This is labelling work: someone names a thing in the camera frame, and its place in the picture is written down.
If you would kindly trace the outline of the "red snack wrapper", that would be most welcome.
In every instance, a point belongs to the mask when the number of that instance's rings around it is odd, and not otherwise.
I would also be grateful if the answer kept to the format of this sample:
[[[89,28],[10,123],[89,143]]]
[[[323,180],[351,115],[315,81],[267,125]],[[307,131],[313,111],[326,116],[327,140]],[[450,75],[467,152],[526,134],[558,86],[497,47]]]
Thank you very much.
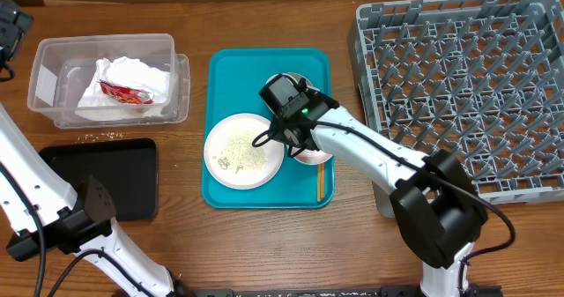
[[[134,112],[144,113],[153,104],[153,95],[145,90],[139,90],[101,80],[101,91],[112,101],[121,105],[132,106]]]

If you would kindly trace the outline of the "pink small bowl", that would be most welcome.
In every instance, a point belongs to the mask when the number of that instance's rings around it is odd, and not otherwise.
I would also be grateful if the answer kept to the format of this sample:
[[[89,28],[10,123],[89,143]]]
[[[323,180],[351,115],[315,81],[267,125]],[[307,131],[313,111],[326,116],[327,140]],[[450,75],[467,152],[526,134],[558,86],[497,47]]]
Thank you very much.
[[[332,155],[323,151],[304,150],[294,158],[305,165],[321,165],[330,160]]]

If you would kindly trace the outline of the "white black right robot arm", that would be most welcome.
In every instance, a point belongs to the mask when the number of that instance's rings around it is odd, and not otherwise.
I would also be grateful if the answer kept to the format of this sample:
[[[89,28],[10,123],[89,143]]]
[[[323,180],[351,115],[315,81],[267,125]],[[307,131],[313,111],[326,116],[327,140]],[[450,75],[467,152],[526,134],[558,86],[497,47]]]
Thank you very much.
[[[271,77],[259,95],[273,113],[254,147],[277,141],[290,157],[321,151],[346,161],[376,185],[375,202],[396,220],[409,249],[423,263],[413,286],[382,286],[378,296],[501,296],[499,286],[468,281],[475,256],[508,248],[516,230],[482,199],[450,152],[432,155],[403,147],[357,121],[330,96],[287,73]]]

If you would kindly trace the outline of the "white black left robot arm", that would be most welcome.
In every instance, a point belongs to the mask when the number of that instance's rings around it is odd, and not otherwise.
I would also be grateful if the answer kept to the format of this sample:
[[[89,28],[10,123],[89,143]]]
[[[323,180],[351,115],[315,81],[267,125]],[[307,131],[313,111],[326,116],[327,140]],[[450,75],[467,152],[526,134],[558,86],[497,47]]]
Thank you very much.
[[[34,293],[41,293],[47,251],[85,259],[129,296],[186,296],[188,291],[122,230],[103,185],[88,177],[79,190],[35,151],[7,111],[1,112],[1,208],[14,232],[7,247],[17,261],[37,256]]]

